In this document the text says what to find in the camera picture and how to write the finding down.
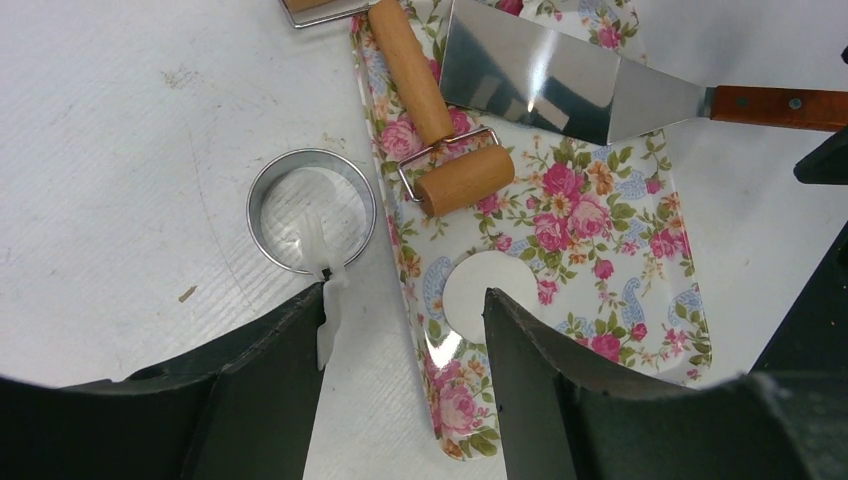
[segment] brown wooden handle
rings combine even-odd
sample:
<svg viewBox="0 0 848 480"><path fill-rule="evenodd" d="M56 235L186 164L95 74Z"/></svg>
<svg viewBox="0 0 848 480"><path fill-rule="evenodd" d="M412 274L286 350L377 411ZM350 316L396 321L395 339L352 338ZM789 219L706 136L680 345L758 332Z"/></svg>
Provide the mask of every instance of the brown wooden handle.
<svg viewBox="0 0 848 480"><path fill-rule="evenodd" d="M450 113L406 12L397 0L380 0L368 11L368 20L400 100L424 144L453 136Z"/></svg>
<svg viewBox="0 0 848 480"><path fill-rule="evenodd" d="M721 85L710 118L835 132L848 126L848 92Z"/></svg>
<svg viewBox="0 0 848 480"><path fill-rule="evenodd" d="M421 209L431 217L479 202L515 178L515 165L500 145L489 145L450 160L418 177L415 196L422 198Z"/></svg>
<svg viewBox="0 0 848 480"><path fill-rule="evenodd" d="M286 5L289 7L289 11L292 13L309 10L312 7L324 5L325 3L330 3L332 1L334 0L285 0Z"/></svg>

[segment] roller handle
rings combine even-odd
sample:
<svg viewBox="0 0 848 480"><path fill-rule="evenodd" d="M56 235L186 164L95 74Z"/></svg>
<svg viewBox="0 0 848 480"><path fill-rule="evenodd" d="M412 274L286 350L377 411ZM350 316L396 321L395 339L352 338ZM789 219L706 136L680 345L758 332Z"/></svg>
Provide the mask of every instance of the roller handle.
<svg viewBox="0 0 848 480"><path fill-rule="evenodd" d="M422 199L424 213L441 217L479 202L514 178L509 152L500 145L489 145L418 177L413 191Z"/></svg>
<svg viewBox="0 0 848 480"><path fill-rule="evenodd" d="M721 85L710 118L836 132L848 126L848 92Z"/></svg>
<svg viewBox="0 0 848 480"><path fill-rule="evenodd" d="M310 8L330 3L334 0L284 0L289 11L292 13L302 12Z"/></svg>
<svg viewBox="0 0 848 480"><path fill-rule="evenodd" d="M453 136L439 85L397 0L380 0L368 11L377 46L386 58L398 95L425 145Z"/></svg>

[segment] metal spatula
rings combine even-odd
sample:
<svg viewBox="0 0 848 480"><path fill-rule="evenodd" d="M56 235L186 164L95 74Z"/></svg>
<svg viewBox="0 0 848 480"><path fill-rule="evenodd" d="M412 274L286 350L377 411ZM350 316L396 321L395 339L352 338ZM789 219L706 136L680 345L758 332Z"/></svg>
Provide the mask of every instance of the metal spatula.
<svg viewBox="0 0 848 480"><path fill-rule="evenodd" d="M445 101L608 145L693 117L837 131L848 92L702 87L474 0L454 0Z"/></svg>

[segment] table surface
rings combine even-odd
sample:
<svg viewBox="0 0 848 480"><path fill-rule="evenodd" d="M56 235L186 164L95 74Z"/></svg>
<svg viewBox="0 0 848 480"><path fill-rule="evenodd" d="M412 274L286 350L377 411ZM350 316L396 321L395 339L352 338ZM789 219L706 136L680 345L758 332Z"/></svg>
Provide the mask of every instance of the table surface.
<svg viewBox="0 0 848 480"><path fill-rule="evenodd" d="M848 89L844 0L634 4L649 61L668 73ZM0 11L2 375L122 379L304 288L246 230L247 189L273 157L327 148L376 182L347 22L295 32L276 0ZM826 134L707 120L667 131L710 384L754 363L848 220L848 189L792 176ZM381 212L350 269L305 478L504 478L502 457L461 464L432 438L388 239Z"/></svg>

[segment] dough circle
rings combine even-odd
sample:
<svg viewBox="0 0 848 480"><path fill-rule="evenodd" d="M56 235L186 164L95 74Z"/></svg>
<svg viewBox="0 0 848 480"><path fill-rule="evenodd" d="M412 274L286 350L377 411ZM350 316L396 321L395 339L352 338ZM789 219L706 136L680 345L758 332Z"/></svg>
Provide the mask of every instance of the dough circle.
<svg viewBox="0 0 848 480"><path fill-rule="evenodd" d="M453 269L442 295L448 325L469 342L486 342L483 307L487 288L500 288L538 317L539 293L530 267L497 250L476 253Z"/></svg>

